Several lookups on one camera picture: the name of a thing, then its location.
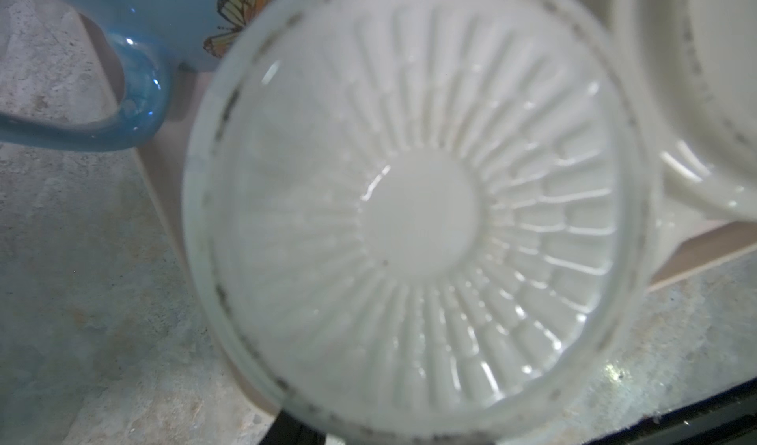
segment cream ceramic dish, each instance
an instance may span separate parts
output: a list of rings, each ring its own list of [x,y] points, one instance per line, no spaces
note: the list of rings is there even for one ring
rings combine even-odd
[[[347,441],[542,423],[655,263],[637,91],[575,0],[277,0],[213,78],[185,166],[225,353]]]
[[[669,190],[757,219],[757,0],[589,1],[641,80]]]

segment orange butterfly decal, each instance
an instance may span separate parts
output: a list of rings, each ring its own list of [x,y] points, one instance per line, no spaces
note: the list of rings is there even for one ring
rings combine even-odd
[[[216,10],[232,26],[230,28],[219,26],[226,32],[205,39],[202,48],[219,59],[226,54],[237,36],[244,30],[252,19],[263,11],[263,8],[272,0],[218,0]]]

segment blue mug handle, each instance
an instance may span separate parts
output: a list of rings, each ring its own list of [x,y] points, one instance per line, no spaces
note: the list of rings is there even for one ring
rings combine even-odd
[[[160,128],[170,102],[173,67],[160,45],[106,32],[123,67],[116,114],[83,125],[53,125],[0,113],[0,141],[59,150],[104,152],[145,143]]]

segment stone countertop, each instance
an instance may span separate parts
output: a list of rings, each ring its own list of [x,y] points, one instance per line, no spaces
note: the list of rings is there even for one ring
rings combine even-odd
[[[113,108],[74,12],[0,8],[0,109]],[[557,420],[577,445],[757,376],[757,255],[648,295],[628,341]],[[219,356],[130,152],[0,144],[0,444],[244,443],[272,418]]]

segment blue mug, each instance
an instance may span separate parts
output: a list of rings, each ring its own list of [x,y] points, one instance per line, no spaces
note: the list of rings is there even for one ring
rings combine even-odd
[[[271,0],[63,0],[103,31],[123,67],[115,115],[52,125],[0,113],[0,141],[60,150],[138,146],[163,123],[178,65],[215,69],[237,35]]]

